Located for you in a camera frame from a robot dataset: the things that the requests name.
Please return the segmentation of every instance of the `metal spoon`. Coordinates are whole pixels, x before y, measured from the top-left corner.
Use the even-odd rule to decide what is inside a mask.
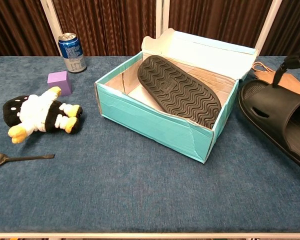
[[[7,155],[0,153],[0,165],[10,161],[24,161],[34,159],[53,159],[54,154],[42,155],[42,156],[22,156],[22,157],[8,157]]]

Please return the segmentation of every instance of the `penguin plush toy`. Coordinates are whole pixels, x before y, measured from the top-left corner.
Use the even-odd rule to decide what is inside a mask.
[[[33,131],[62,129],[74,134],[79,130],[82,107],[57,101],[60,94],[61,89],[54,86],[42,95],[18,96],[3,105],[3,119],[14,144],[22,143]]]

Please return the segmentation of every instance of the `box lid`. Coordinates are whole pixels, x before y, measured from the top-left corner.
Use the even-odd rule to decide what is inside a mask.
[[[252,67],[258,50],[223,41],[167,29],[153,39],[146,36],[142,51],[176,59],[183,64],[206,69],[233,80],[241,79]]]

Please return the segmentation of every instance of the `soda can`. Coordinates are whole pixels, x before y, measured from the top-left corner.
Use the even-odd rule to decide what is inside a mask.
[[[58,45],[69,72],[78,73],[87,68],[84,52],[76,34],[70,32],[62,34],[58,37]]]

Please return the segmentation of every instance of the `plush toy foot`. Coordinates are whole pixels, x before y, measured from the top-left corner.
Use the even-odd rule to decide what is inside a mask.
[[[51,87],[51,88],[49,89],[49,91],[58,94],[58,96],[60,96],[60,94],[61,94],[61,88],[58,87],[58,86],[53,86],[53,87]]]
[[[83,112],[82,107],[80,107],[79,105],[73,105],[67,115],[68,117],[79,118],[82,112]]]
[[[20,144],[26,139],[27,132],[22,126],[16,125],[9,129],[8,135],[12,138],[12,143]]]
[[[68,121],[66,122],[65,131],[68,134],[74,134],[79,129],[79,119],[75,116],[69,117]]]

